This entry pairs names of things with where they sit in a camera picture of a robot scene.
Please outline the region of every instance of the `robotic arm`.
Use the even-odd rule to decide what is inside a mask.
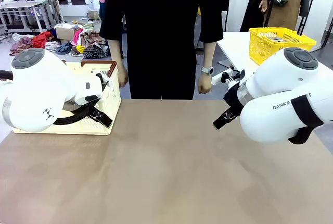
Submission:
[[[31,48],[17,55],[10,72],[0,72],[0,122],[27,131],[41,132],[52,124],[66,125],[90,117],[105,127],[112,120],[95,108],[109,78],[75,77],[53,53]],[[62,110],[72,117],[59,118]]]
[[[240,116],[244,132],[255,141],[303,144],[333,119],[333,91],[318,82],[318,61],[307,51],[282,49],[244,77],[244,72],[240,82],[223,77],[230,108],[214,122],[217,129]]]

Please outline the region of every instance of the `brown apron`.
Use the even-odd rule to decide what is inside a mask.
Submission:
[[[283,27],[295,30],[300,6],[301,0],[288,0],[283,7],[274,6],[268,27]]]

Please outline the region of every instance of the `white smartwatch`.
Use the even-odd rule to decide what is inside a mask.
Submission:
[[[202,67],[201,71],[202,71],[203,73],[206,73],[206,74],[211,75],[211,74],[214,73],[214,68],[213,68],[213,67],[210,67],[210,68],[207,69],[207,68],[205,68],[205,67]]]

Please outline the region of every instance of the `gray floor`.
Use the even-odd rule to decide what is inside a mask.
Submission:
[[[77,18],[66,18],[65,20],[77,20]],[[100,29],[100,22],[95,23],[96,30],[99,31]],[[12,56],[9,56],[9,49],[14,44],[14,41],[10,39],[10,42],[3,42],[0,43],[0,51],[2,53],[2,57],[0,58],[0,69],[1,70],[9,70],[10,69],[10,62],[13,59]],[[127,54],[127,37],[126,34],[123,35],[123,51],[124,54]],[[322,62],[327,67],[333,69],[333,35],[331,34],[331,38],[327,43],[326,47],[322,50],[315,51],[313,54],[318,58],[320,62]],[[72,57],[70,55],[62,55],[59,56],[60,59],[66,61],[81,61],[82,58],[79,57]],[[215,68],[215,72],[219,73],[224,71],[226,68],[219,65],[217,62],[221,60],[226,60],[226,56],[223,54],[221,49],[217,46],[214,54],[213,59],[213,67]],[[127,66],[126,58],[123,60],[125,66]],[[197,77],[200,76],[200,69],[203,63],[203,54],[202,52],[197,52]],[[218,84],[216,85],[211,93],[206,95],[200,95],[197,90],[195,90],[194,99],[195,100],[222,100],[224,94],[227,92],[227,86],[225,84]],[[121,89],[121,97],[122,98],[131,98],[130,88],[127,84],[124,88]],[[4,125],[0,125],[0,141],[8,134],[10,129]],[[318,128],[315,130],[318,137],[321,141],[325,144],[325,146],[333,153],[333,125],[326,125],[324,127]]]

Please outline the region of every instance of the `brown tabletop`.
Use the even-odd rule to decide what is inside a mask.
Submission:
[[[333,159],[249,140],[222,101],[123,100],[110,136],[11,133],[0,223],[333,223]]]

